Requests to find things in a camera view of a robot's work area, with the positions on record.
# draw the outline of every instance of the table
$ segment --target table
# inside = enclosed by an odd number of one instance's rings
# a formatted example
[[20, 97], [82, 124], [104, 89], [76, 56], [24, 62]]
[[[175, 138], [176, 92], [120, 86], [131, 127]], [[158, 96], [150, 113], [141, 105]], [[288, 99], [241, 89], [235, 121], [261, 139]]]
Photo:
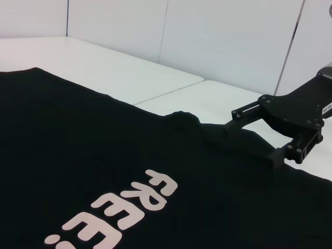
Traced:
[[203, 78], [69, 37], [0, 39], [0, 72], [39, 67], [138, 104]]
[[[256, 101], [261, 94], [222, 84], [204, 81], [194, 86], [172, 92], [137, 107], [158, 115], [168, 115], [182, 110], [196, 115], [201, 123], [225, 124], [231, 111]], [[272, 130], [263, 120], [249, 124], [245, 129], [255, 131], [274, 147], [281, 147], [292, 139]], [[315, 146], [303, 164], [285, 162], [310, 174], [332, 180], [332, 122], [325, 120], [324, 140]]]

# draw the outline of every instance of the t-shirt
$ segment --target t-shirt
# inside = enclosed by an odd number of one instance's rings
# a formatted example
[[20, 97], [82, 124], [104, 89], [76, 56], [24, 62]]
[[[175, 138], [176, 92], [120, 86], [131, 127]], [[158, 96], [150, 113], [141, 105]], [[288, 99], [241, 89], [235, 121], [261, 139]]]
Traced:
[[0, 73], [0, 248], [332, 248], [331, 182], [273, 169], [274, 150], [38, 68]]

